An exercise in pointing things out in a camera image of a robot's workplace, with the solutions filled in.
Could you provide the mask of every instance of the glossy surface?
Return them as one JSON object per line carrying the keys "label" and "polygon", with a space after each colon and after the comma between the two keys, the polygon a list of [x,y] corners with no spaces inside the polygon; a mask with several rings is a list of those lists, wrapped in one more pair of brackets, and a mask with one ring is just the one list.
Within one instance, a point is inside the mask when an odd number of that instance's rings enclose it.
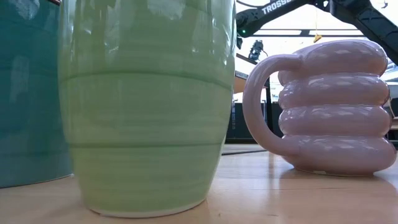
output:
{"label": "glossy surface", "polygon": [[58,6],[0,1],[0,187],[71,174],[57,83]]}
{"label": "glossy surface", "polygon": [[85,204],[146,217],[204,200],[228,125],[234,1],[61,7],[62,116]]}
{"label": "glossy surface", "polygon": [[[254,139],[299,170],[331,175],[371,175],[391,166],[396,149],[384,139],[391,117],[382,105],[389,89],[380,78],[384,51],[365,40],[316,44],[260,62],[244,89],[243,111]],[[263,122],[261,88],[279,72],[283,139]]]}
{"label": "glossy surface", "polygon": [[221,157],[207,199],[176,215],[100,216],[85,209],[76,180],[68,177],[0,189],[0,217],[2,224],[393,224],[398,223],[397,173],[395,163],[374,177],[313,175],[269,152],[239,154]]}

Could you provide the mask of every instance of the white base rim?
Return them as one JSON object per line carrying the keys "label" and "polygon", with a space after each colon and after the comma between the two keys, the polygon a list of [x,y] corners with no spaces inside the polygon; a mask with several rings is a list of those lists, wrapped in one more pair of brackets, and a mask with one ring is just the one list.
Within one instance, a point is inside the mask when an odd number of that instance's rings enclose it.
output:
{"label": "white base rim", "polygon": [[106,217],[118,217],[118,218],[153,218],[153,217],[161,217],[165,215],[173,215],[176,213],[184,212],[186,210],[189,210],[193,207],[196,207],[197,205],[201,204],[203,200],[200,200],[199,202],[191,203],[189,205],[185,205],[182,207],[178,208],[172,208],[172,209],[167,209],[167,210],[160,210],[160,211],[153,211],[153,212],[110,212],[106,210],[101,210],[101,209],[95,209],[95,208],[89,208],[90,210],[99,213],[102,216]]}

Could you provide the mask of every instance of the wooden table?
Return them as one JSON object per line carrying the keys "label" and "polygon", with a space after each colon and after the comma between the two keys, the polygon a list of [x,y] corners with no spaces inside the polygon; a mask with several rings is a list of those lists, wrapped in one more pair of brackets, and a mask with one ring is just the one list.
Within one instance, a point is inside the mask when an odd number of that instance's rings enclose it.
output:
{"label": "wooden table", "polygon": [[0,189],[1,224],[398,223],[398,164],[371,178],[307,174],[268,152],[223,156],[208,198],[160,218],[101,217],[86,209],[76,178]]}

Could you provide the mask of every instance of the wooden surface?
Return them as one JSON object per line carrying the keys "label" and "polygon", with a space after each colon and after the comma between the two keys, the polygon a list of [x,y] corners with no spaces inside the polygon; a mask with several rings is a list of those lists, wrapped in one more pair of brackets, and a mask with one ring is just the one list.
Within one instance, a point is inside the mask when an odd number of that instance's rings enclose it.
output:
{"label": "wooden surface", "polygon": [[161,218],[101,217],[86,209],[76,178],[0,189],[0,223],[398,223],[398,165],[375,177],[292,170],[268,152],[223,156],[201,205]]}

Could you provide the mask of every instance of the pink mug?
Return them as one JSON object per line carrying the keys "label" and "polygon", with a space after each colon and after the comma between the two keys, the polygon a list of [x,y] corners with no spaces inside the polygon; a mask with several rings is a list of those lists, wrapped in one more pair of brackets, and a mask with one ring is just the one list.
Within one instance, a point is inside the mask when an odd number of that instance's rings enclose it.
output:
{"label": "pink mug", "polygon": [[[395,147],[384,138],[391,117],[382,108],[389,88],[380,79],[387,67],[383,49],[367,40],[315,44],[275,55],[251,72],[243,113],[253,138],[296,169],[316,174],[362,176],[391,166]],[[274,72],[284,89],[274,135],[264,122],[260,97]]]}

